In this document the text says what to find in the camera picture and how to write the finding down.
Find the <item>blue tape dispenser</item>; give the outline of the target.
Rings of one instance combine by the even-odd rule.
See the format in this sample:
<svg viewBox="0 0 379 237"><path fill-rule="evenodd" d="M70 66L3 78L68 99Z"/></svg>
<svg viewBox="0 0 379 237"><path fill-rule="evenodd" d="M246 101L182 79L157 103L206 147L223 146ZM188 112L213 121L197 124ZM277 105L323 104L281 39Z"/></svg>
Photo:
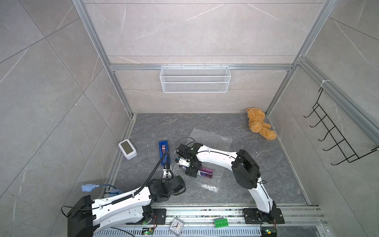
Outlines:
<svg viewBox="0 0 379 237"><path fill-rule="evenodd" d="M159 142L160 157L162 157L164 153L166 152L169 152L169 146L168 146L167 140L160 141ZM167 162L171 163L170 154L167 154L167 156L161 161L161 166L165 166Z"/></svg>

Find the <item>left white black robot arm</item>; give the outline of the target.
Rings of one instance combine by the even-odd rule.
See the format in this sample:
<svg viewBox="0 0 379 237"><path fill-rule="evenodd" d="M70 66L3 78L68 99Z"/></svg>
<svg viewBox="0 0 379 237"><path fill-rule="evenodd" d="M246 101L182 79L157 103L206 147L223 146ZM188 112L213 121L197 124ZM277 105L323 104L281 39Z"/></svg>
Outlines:
<svg viewBox="0 0 379 237"><path fill-rule="evenodd" d="M175 176L169 180L152 179L136 190L113 197L92 199L90 195L83 196L66 215L67 236L92 237L119 224L151 220L154 215L151 204L164 202L185 191L183 178Z"/></svg>

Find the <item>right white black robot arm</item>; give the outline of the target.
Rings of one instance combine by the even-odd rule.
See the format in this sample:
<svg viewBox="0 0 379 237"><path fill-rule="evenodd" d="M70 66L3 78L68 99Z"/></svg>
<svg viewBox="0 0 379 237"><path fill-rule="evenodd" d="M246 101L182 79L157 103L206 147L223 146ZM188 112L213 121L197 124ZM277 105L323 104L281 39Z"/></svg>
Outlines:
<svg viewBox="0 0 379 237"><path fill-rule="evenodd" d="M186 175L197 177L203 163L211 163L233 172L236 182L247 189L260 213L273 219L276 204L268 195L261 178L260 167L245 150L227 152L200 143L191 147L181 144L176 149L176 162L186 167Z"/></svg>

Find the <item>purple glass wine bottle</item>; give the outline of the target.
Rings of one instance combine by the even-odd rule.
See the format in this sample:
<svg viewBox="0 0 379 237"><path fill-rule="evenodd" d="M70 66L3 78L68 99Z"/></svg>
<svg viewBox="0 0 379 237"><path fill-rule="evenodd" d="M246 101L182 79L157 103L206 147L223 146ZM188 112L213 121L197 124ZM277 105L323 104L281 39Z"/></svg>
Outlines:
<svg viewBox="0 0 379 237"><path fill-rule="evenodd" d="M205 177L209 177L209 178L212 178L212 176L213 176L213 170L210 168L206 168L206 167L201 167L199 169L198 173L201 176L205 176Z"/></svg>

